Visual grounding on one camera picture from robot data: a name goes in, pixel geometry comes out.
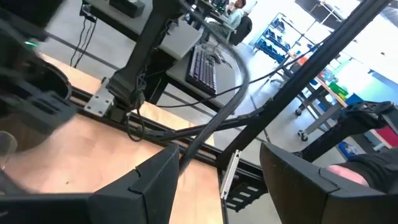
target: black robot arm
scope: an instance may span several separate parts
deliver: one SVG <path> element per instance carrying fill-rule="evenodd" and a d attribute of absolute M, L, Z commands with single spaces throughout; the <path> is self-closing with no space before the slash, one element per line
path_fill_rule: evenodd
<path fill-rule="evenodd" d="M 294 154 L 313 162 L 348 136 L 363 134 L 387 125 L 398 134 L 398 109 L 394 103 L 362 101 L 349 105 L 341 111 L 336 125 L 305 149 Z"/>

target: wooden table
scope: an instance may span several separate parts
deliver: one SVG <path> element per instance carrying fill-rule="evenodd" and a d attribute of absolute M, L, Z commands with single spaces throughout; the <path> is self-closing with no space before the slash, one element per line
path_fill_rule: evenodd
<path fill-rule="evenodd" d="M 295 55 L 291 54 L 288 52 L 289 57 L 295 58 Z M 336 101 L 338 102 L 337 104 L 333 105 L 331 108 L 327 109 L 325 113 L 320 116 L 314 123 L 312 123 L 306 130 L 305 133 L 310 134 L 316 128 L 319 127 L 322 123 L 324 123 L 327 119 L 330 118 L 331 115 L 333 115 L 335 112 L 340 110 L 341 108 L 346 108 L 348 105 L 347 103 L 339 96 L 337 95 L 321 78 L 315 77 L 315 81 L 317 81 L 319 84 L 321 84 L 322 88 L 324 88 Z M 375 135 L 375 137 L 378 138 L 386 147 L 389 149 L 392 148 L 392 146 L 382 137 L 380 136 L 379 133 L 377 133 L 374 129 L 370 130 L 370 132 Z"/>
<path fill-rule="evenodd" d="M 94 94 L 100 80 L 62 62 L 43 58 L 64 72 L 70 83 Z M 141 115 L 173 129 L 194 124 L 145 103 Z M 213 144 L 213 137 L 208 139 Z M 39 192 L 94 192 L 150 158 L 162 147 L 147 141 L 133 142 L 125 132 L 76 115 L 43 144 L 16 154 L 6 172 L 22 185 Z M 216 168 L 198 161 L 178 180 L 170 223 L 222 223 Z"/>

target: power cord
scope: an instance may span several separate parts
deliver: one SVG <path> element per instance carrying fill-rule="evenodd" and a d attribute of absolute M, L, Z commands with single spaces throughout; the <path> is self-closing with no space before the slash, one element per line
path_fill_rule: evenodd
<path fill-rule="evenodd" d="M 75 47 L 75 51 L 74 51 L 72 57 L 70 58 L 69 66 L 71 66 L 71 67 L 72 67 L 72 63 L 73 63 L 73 58 L 75 57 L 75 55 L 77 53 L 77 49 L 79 49 L 79 46 L 80 46 L 80 43 L 81 43 L 81 38 L 83 37 L 83 33 L 84 33 L 85 29 L 86 29 L 86 21 L 87 21 L 87 19 L 85 18 L 85 20 L 83 21 L 83 29 L 80 32 L 79 43 L 77 43 L 77 46 Z"/>
<path fill-rule="evenodd" d="M 129 136 L 129 138 L 134 141 L 134 142 L 139 142 L 142 139 L 145 138 L 145 123 L 144 123 L 144 119 L 141 116 L 141 113 L 139 111 L 139 109 L 137 110 L 137 115 L 141 124 L 141 135 L 138 137 L 138 139 L 135 139 L 131 133 L 130 130 L 130 125 L 129 125 L 129 121 L 130 121 L 130 116 L 131 116 L 131 110 L 128 110 L 126 113 L 127 119 L 126 119 L 126 128 L 127 128 L 127 135 Z"/>
<path fill-rule="evenodd" d="M 193 16 L 201 25 L 215 37 L 215 39 L 236 59 L 239 68 L 241 69 L 243 84 L 240 86 L 238 92 L 232 97 L 232 99 L 218 112 L 207 124 L 204 130 L 198 134 L 191 145 L 188 146 L 186 153 L 180 158 L 179 169 L 180 174 L 188 167 L 190 161 L 196 156 L 200 146 L 208 139 L 216 128 L 223 122 L 243 101 L 244 96 L 249 88 L 249 70 L 246 67 L 243 59 L 240 55 L 227 43 L 227 41 L 217 34 L 210 26 L 198 15 L 197 12 L 191 11 L 189 4 L 185 0 L 178 0 L 180 5 L 183 6 L 184 10 Z"/>
<path fill-rule="evenodd" d="M 170 68 L 166 68 L 166 69 L 160 70 L 160 71 L 158 71 L 158 72 L 154 72 L 154 73 L 152 73 L 152 74 L 146 75 L 145 78 L 149 78 L 149 77 L 151 77 L 151 76 L 153 76 L 153 75 L 157 75 L 157 74 L 159 74 L 159 73 L 166 72 L 166 71 L 167 71 L 168 69 L 170 69 Z"/>
<path fill-rule="evenodd" d="M 91 23 L 90 23 L 90 26 L 88 27 L 88 30 L 87 30 L 87 32 L 86 32 L 86 35 L 85 35 L 85 41 L 83 42 L 83 45 L 81 46 L 82 49 L 85 48 L 85 45 L 86 45 L 86 43 L 87 43 L 88 34 L 90 33 L 92 27 L 93 27 L 93 23 L 91 22 Z M 83 55 L 83 53 L 82 53 L 82 52 L 79 52 L 78 58 L 80 58 L 82 55 Z"/>
<path fill-rule="evenodd" d="M 76 61 L 76 64 L 75 64 L 75 66 L 73 66 L 73 68 L 76 68 L 76 67 L 77 67 L 77 65 L 79 64 L 81 58 L 82 58 L 82 57 L 84 56 L 84 54 L 86 53 L 87 48 L 88 48 L 88 46 L 89 46 L 89 44 L 90 44 L 90 42 L 91 42 L 91 38 L 93 37 L 94 31 L 95 31 L 95 27 L 97 26 L 97 20 L 98 20 L 98 18 L 95 18 L 93 31 L 91 31 L 90 38 L 88 39 L 87 45 L 86 45 L 86 47 L 84 48 L 83 52 L 81 53 L 79 59 Z"/>
<path fill-rule="evenodd" d="M 324 41 L 322 41 L 322 42 L 320 42 L 320 43 L 314 45 L 314 47 L 318 47 L 318 46 L 319 46 L 320 44 L 322 44 L 323 42 L 324 42 Z M 295 58 L 293 61 L 291 61 L 291 62 L 289 62 L 289 63 L 286 63 L 284 66 L 276 68 L 275 70 L 273 70 L 272 72 L 268 73 L 267 75 L 264 75 L 263 77 L 260 77 L 260 78 L 258 78 L 258 79 L 255 79 L 255 80 L 253 80 L 253 81 L 250 81 L 249 84 L 253 84 L 253 83 L 255 83 L 255 82 L 258 82 L 258 81 L 260 81 L 260 80 L 263 80 L 263 79 L 265 79 L 265 78 L 267 78 L 267 77 L 272 76 L 273 74 L 277 73 L 280 69 L 285 68 L 285 67 L 288 67 L 289 65 L 291 65 L 291 64 L 295 63 L 296 61 L 300 60 L 302 57 L 306 56 L 306 54 L 310 53 L 311 51 L 312 51 L 312 49 L 310 49 L 308 52 L 305 52 L 304 54 L 300 55 L 299 57 Z M 200 100 L 200 101 L 197 101 L 197 102 L 195 102 L 195 103 L 189 103 L 189 104 L 186 104 L 186 105 L 172 105 L 172 106 L 157 105 L 157 107 L 159 107 L 159 108 L 180 108 L 180 107 L 184 107 L 184 106 L 194 106 L 194 105 L 197 105 L 197 104 L 199 104 L 199 103 L 204 103 L 204 102 L 206 102 L 206 101 L 209 101 L 209 100 L 211 100 L 211 99 L 213 99 L 213 98 L 216 98 L 216 97 L 218 97 L 218 96 L 224 95 L 225 93 L 234 91 L 234 90 L 236 90 L 236 89 L 238 89 L 238 88 L 241 88 L 241 87 L 242 87 L 242 85 L 236 86 L 236 87 L 234 87 L 234 88 L 230 88 L 229 90 L 225 90 L 225 91 L 223 91 L 223 92 L 221 92 L 221 93 L 217 93 L 217 94 L 215 94 L 214 96 L 211 96 L 211 97 L 209 97 L 209 98 L 205 98 L 205 99 Z"/>

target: workbench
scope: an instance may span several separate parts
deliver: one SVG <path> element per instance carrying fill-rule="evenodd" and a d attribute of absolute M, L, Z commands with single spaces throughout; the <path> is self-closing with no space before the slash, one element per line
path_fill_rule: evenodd
<path fill-rule="evenodd" d="M 95 94 L 101 81 L 43 55 L 58 67 L 73 87 Z M 174 129 L 194 124 L 144 103 L 141 115 Z M 207 140 L 213 144 L 213 137 Z M 75 115 L 43 144 L 17 153 L 6 172 L 23 186 L 40 193 L 94 192 L 120 178 L 163 147 L 133 142 L 108 125 Z M 170 223 L 223 223 L 218 172 L 215 167 L 191 161 L 178 180 Z"/>
<path fill-rule="evenodd" d="M 288 54 L 288 57 L 291 57 L 292 59 L 295 58 L 294 55 L 292 54 Z M 314 91 L 314 88 L 311 87 L 309 88 L 309 90 L 312 92 L 312 95 L 309 96 L 308 98 L 304 98 L 303 103 L 299 106 L 298 110 L 303 110 L 303 108 L 306 108 L 308 106 L 310 106 L 313 101 L 317 98 L 322 98 L 321 103 L 326 106 L 327 110 L 321 114 L 312 124 L 310 124 L 305 130 L 300 130 L 298 133 L 299 135 L 302 137 L 302 140 L 305 140 L 306 138 L 303 138 L 303 136 L 305 137 L 306 135 L 309 135 L 311 133 L 313 133 L 316 129 L 320 128 L 320 126 L 322 124 L 326 124 L 327 128 L 330 128 L 329 124 L 327 123 L 327 120 L 330 119 L 334 114 L 336 114 L 340 109 L 342 108 L 346 108 L 348 105 L 347 103 L 339 96 L 337 95 L 335 92 L 333 92 L 333 90 L 319 77 L 315 77 L 315 81 L 318 82 L 320 84 L 320 86 L 318 87 L 318 89 L 316 89 Z M 331 105 L 329 102 L 327 102 L 327 100 L 324 98 L 324 93 L 328 93 L 330 94 L 335 100 L 336 103 L 334 105 Z M 382 137 L 380 136 L 379 133 L 377 133 L 374 129 L 370 130 L 370 132 L 375 135 L 375 137 L 378 138 L 378 140 L 380 140 L 380 142 L 382 142 L 383 145 L 385 145 L 388 148 L 391 148 L 392 146 Z M 365 146 L 364 144 L 359 144 L 362 148 L 364 148 L 365 151 L 369 151 L 371 152 L 371 150 L 369 150 L 368 146 Z"/>
<path fill-rule="evenodd" d="M 138 40 L 152 11 L 152 1 L 150 0 L 142 1 L 146 6 L 142 15 L 136 18 L 131 18 L 115 9 L 106 0 L 87 0 L 87 2 L 90 4 L 90 13 L 92 15 L 133 41 Z M 206 1 L 201 0 L 200 2 L 207 7 L 213 8 Z M 209 94 L 199 90 L 185 80 L 190 66 L 190 50 L 199 41 L 201 33 L 181 19 L 178 25 L 169 27 L 168 33 L 159 45 L 161 51 L 153 53 L 152 63 L 148 65 L 148 73 L 154 73 L 155 75 L 146 79 L 147 86 L 144 92 L 146 100 L 156 105 L 168 84 L 173 85 L 197 101 L 210 98 Z M 218 93 L 236 87 L 238 84 L 235 82 L 235 76 L 240 76 L 235 59 L 226 52 L 222 52 L 220 56 L 225 58 L 228 63 L 216 64 L 215 66 Z M 219 112 L 233 96 L 234 92 L 231 91 L 217 98 L 206 100 L 203 104 L 213 111 Z"/>

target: black keyboard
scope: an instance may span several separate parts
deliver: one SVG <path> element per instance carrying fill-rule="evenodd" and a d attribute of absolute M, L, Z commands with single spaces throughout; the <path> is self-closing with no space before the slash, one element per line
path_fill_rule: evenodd
<path fill-rule="evenodd" d="M 213 96 L 216 94 L 216 62 L 205 50 L 196 46 L 191 56 L 185 80 L 201 91 Z"/>

